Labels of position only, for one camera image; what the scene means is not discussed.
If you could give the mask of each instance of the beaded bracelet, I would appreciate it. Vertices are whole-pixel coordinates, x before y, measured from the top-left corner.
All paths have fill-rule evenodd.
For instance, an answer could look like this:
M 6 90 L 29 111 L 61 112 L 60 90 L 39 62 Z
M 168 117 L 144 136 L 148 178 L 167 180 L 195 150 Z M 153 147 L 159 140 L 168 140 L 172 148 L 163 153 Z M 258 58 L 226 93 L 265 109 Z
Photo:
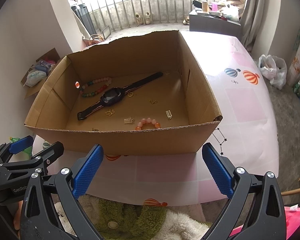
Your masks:
M 94 91 L 94 92 L 91 92 L 91 93 L 83 93 L 83 90 L 85 90 L 87 87 L 93 85 L 93 84 L 96 84 L 96 83 L 99 83 L 99 82 L 103 82 L 103 81 L 106 81 L 106 84 L 103 85 L 102 87 L 100 87 L 98 90 Z M 112 82 L 112 79 L 109 78 L 109 77 L 106 77 L 106 78 L 99 78 L 99 79 L 95 79 L 95 80 L 92 80 L 92 81 L 89 81 L 88 83 L 84 84 L 81 88 L 80 88 L 80 95 L 82 97 L 93 97 L 95 96 L 96 94 L 99 94 L 101 93 L 103 90 L 105 90 Z
M 136 127 L 136 131 L 140 131 L 142 130 L 142 126 L 146 123 L 152 123 L 154 125 L 154 127 L 156 127 L 157 129 L 159 129 L 161 127 L 160 123 L 158 123 L 155 119 L 151 119 L 151 118 L 142 118 L 141 122 L 138 123 L 138 126 Z

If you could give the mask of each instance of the white plastic bag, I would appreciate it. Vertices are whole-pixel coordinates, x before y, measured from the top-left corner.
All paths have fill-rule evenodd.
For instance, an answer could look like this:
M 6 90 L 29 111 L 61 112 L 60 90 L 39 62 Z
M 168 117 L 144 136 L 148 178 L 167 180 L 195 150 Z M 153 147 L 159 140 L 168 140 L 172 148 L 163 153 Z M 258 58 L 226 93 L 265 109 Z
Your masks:
M 223 7 L 222 13 L 225 14 L 225 17 L 229 20 L 239 22 L 239 9 L 236 6 L 228 3 Z
M 28 76 L 27 76 L 27 81 L 25 85 L 28 87 L 33 87 L 37 83 L 39 83 L 40 80 L 44 79 L 47 77 L 47 74 L 43 71 L 36 70 L 36 71 L 30 71 Z
M 274 87 L 281 90 L 285 85 L 288 69 L 284 59 L 271 55 L 262 55 L 259 58 L 258 68 L 261 74 Z
M 288 72 L 287 64 L 282 58 L 276 56 L 272 56 L 272 57 L 277 66 L 277 74 L 274 79 L 270 80 L 270 84 L 281 90 L 286 83 L 287 72 Z

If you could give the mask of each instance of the blue striped balloon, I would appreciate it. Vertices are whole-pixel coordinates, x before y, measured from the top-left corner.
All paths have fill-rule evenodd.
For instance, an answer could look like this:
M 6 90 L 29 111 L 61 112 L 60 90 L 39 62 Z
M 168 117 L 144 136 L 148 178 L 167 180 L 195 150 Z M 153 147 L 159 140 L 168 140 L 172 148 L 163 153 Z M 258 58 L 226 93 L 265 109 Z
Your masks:
M 230 77 L 236 77 L 238 75 L 238 72 L 240 72 L 240 69 L 232 69 L 232 68 L 226 68 L 225 73 Z

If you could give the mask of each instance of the smartwatch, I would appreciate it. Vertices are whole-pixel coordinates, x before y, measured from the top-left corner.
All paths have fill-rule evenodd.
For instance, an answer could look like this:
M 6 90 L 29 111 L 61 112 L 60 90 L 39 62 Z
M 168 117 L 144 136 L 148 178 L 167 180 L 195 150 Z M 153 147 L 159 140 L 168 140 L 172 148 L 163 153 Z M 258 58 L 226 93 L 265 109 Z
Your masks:
M 134 82 L 128 86 L 125 86 L 123 88 L 111 88 L 107 90 L 100 98 L 98 102 L 93 104 L 92 106 L 89 106 L 87 109 L 83 110 L 82 112 L 79 112 L 77 114 L 78 120 L 84 120 L 87 118 L 88 115 L 92 114 L 93 112 L 97 111 L 98 109 L 104 107 L 104 106 L 112 106 L 115 103 L 118 103 L 123 99 L 123 97 L 130 93 L 131 91 L 142 87 L 149 82 L 156 80 L 157 78 L 160 78 L 163 76 L 162 72 L 157 72 L 152 74 L 151 76 L 148 76 L 144 79 L 141 79 L 137 82 Z

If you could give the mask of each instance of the black watch strap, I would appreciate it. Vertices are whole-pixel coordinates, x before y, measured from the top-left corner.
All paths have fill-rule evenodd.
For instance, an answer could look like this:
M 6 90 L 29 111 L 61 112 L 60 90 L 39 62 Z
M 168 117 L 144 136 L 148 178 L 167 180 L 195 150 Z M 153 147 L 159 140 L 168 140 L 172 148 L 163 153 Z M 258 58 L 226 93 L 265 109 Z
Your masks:
M 98 109 L 100 109 L 102 107 L 103 107 L 103 105 L 101 104 L 101 102 L 99 100 L 92 106 L 89 106 L 87 109 L 83 110 L 82 112 L 79 112 L 77 114 L 78 120 L 86 119 L 88 115 L 92 114 L 94 111 L 97 111 Z
M 148 84 L 149 82 L 151 82 L 153 80 L 156 80 L 157 78 L 160 78 L 162 76 L 163 76 L 162 72 L 157 72 L 157 73 L 152 74 L 151 76 L 148 76 L 148 77 L 146 77 L 144 79 L 141 79 L 141 80 L 139 80 L 137 82 L 134 82 L 134 83 L 132 83 L 132 84 L 130 84 L 128 86 L 125 86 L 122 89 L 123 89 L 123 91 L 124 91 L 125 94 L 128 94 L 129 92 L 131 92 L 131 91 L 133 91 L 133 90 L 135 90 L 135 89 L 137 89 L 139 87 L 142 87 L 142 86 Z

